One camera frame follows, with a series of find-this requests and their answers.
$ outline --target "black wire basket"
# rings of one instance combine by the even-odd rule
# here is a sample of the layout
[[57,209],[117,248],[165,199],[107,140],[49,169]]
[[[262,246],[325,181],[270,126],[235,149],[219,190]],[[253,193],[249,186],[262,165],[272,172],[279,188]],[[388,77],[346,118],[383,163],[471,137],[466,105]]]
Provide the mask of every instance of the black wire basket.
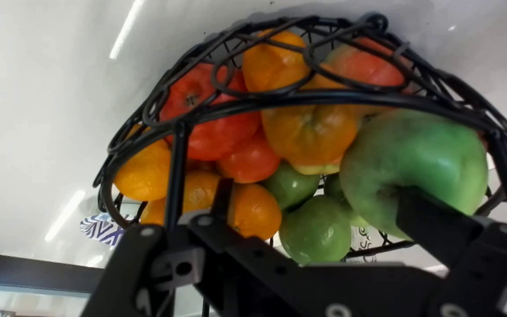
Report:
[[[388,33],[387,24],[387,17],[381,14],[365,14],[357,21],[318,15],[279,17],[260,22],[235,24],[193,45],[161,75],[147,98],[133,111],[133,114],[110,139],[108,156],[105,158],[93,183],[94,186],[100,186],[100,209],[107,211],[121,227],[138,223],[138,216],[145,202],[140,204],[133,218],[121,216],[123,195],[114,195],[114,174],[137,151],[158,139],[172,135],[174,140],[165,225],[167,229],[174,227],[181,214],[182,204],[186,142],[189,130],[196,123],[267,107],[288,107],[300,103],[364,103],[425,111],[478,130],[487,142],[487,151],[496,165],[499,177],[499,186],[485,190],[487,199],[475,213],[478,216],[487,216],[490,209],[507,200],[507,119],[464,81],[448,72],[434,68],[415,51],[411,51],[406,42]],[[290,30],[300,35],[307,42],[306,47],[295,47],[269,38],[283,30]],[[383,52],[362,45],[355,40],[357,37],[367,37],[380,45],[388,47],[392,52]],[[228,88],[226,82],[216,79],[219,66],[226,66],[228,72],[239,68],[240,54],[248,47],[260,42],[281,49],[292,49],[302,54],[309,72],[293,84],[262,93],[235,91]],[[402,74],[404,81],[395,86],[372,86],[325,70],[320,65],[321,54],[328,52],[339,44],[348,44],[381,58],[383,61],[395,66]],[[209,79],[216,91],[188,114],[175,119],[161,119],[158,112],[167,100],[170,84],[174,84],[196,63],[212,65]],[[306,84],[314,74],[325,75],[327,79],[332,79],[339,84],[346,84],[348,88],[300,89],[300,86]],[[413,86],[411,93],[402,91],[408,84]],[[233,96],[233,100],[211,107],[211,102],[219,93],[226,93]],[[351,248],[346,257],[371,255],[411,246],[409,241],[390,241],[390,237],[383,232],[380,232],[380,237],[383,239],[380,246],[371,246],[365,250]]]

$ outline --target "red tomato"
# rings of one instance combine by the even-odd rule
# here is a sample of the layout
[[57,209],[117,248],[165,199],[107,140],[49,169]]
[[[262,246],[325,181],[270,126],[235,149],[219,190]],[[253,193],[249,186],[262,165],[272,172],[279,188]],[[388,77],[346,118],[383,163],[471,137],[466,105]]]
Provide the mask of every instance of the red tomato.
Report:
[[[159,119],[172,119],[198,105],[203,98],[214,93],[214,86],[209,81],[212,65],[198,63],[179,77],[170,88],[168,96],[159,111]],[[226,68],[219,66],[216,74],[218,81],[223,82]],[[246,89],[239,70],[228,82],[232,89]],[[212,105],[232,100],[230,95],[218,95]],[[228,155],[239,142],[249,139],[260,125],[258,112],[242,112],[225,116],[219,119],[195,125],[188,137],[188,158],[195,160],[218,160]]]
[[256,183],[269,177],[279,163],[279,156],[269,146],[263,128],[240,142],[235,151],[218,160],[223,176],[233,177],[235,183]]

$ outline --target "white surface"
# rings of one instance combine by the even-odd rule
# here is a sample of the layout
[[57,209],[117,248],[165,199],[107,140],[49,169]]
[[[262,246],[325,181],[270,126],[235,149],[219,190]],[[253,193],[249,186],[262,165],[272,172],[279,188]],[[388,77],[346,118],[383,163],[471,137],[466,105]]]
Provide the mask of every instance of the white surface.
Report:
[[[507,0],[147,0],[110,59],[130,5],[0,0],[0,253],[101,265],[108,248],[77,223],[93,213],[89,183],[108,137],[186,47],[253,12],[381,10],[507,114]],[[68,213],[79,190],[86,200]]]

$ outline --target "green tomato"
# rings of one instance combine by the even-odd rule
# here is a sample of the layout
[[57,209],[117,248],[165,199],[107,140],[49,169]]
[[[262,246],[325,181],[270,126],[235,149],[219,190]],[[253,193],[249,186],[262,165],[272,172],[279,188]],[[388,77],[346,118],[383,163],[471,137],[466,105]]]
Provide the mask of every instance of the green tomato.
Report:
[[323,195],[334,197],[343,213],[348,214],[348,221],[351,223],[351,227],[365,227],[367,223],[364,221],[364,218],[360,214],[357,214],[351,206],[348,204],[348,200],[343,195],[343,190],[339,186],[339,174],[328,174],[325,176],[323,181]]
[[281,162],[276,172],[263,181],[263,186],[272,193],[281,209],[286,209],[313,195],[318,183],[318,174],[300,174],[286,162]]
[[284,251],[299,264],[336,262],[351,243],[348,214],[327,195],[311,197],[286,213],[277,234]]
[[475,130],[441,116],[395,109],[364,125],[343,156],[341,190],[369,225],[406,237],[395,225],[394,186],[418,186],[471,214],[487,186],[485,149]]

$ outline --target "fruit basket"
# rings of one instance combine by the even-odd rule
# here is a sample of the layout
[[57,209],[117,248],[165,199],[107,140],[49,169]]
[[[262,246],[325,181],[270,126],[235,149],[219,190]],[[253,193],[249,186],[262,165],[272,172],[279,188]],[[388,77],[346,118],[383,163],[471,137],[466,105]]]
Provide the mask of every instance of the fruit basket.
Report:
[[[443,116],[473,128],[490,155],[499,177],[499,186],[485,188],[483,202],[475,207],[475,214],[487,216],[497,204],[507,202],[507,119],[469,84],[429,65],[408,42],[388,33],[387,28],[387,17],[381,14],[365,14],[357,21],[318,15],[279,17],[240,22],[189,47],[159,77],[147,98],[110,139],[108,156],[93,183],[98,186],[100,209],[107,211],[121,227],[138,223],[145,200],[140,200],[133,218],[124,218],[121,214],[124,197],[115,192],[114,177],[131,156],[167,137],[170,165],[165,186],[168,188],[165,225],[174,227],[182,207],[184,165],[193,126],[253,111],[292,109],[309,103],[314,107],[360,109],[360,118],[374,114],[381,107],[404,107]],[[283,31],[293,33],[302,44],[288,40]],[[279,56],[288,54],[288,59],[281,59],[283,65],[288,61],[302,63],[304,68],[283,74],[274,70],[274,59],[262,59],[262,56],[253,58],[256,65],[246,65],[251,63],[251,56],[246,56],[248,51],[260,45],[277,51]],[[378,74],[388,68],[390,77],[392,72],[397,77],[394,75],[394,81],[388,77],[385,81],[367,81],[360,79],[358,72],[337,72],[328,66],[328,52],[337,47],[364,52],[364,58],[380,59]],[[163,107],[170,102],[170,93],[175,93],[175,82],[198,65],[207,65],[205,81],[212,89],[203,98],[191,100],[195,103],[184,114],[165,116]],[[258,82],[256,86],[235,88],[232,77],[244,66],[253,68],[248,75],[249,82]],[[314,79],[325,81],[325,84],[311,84]],[[365,250],[350,248],[344,257],[380,253],[411,244],[411,241],[394,241],[381,230],[378,234],[381,243]]]

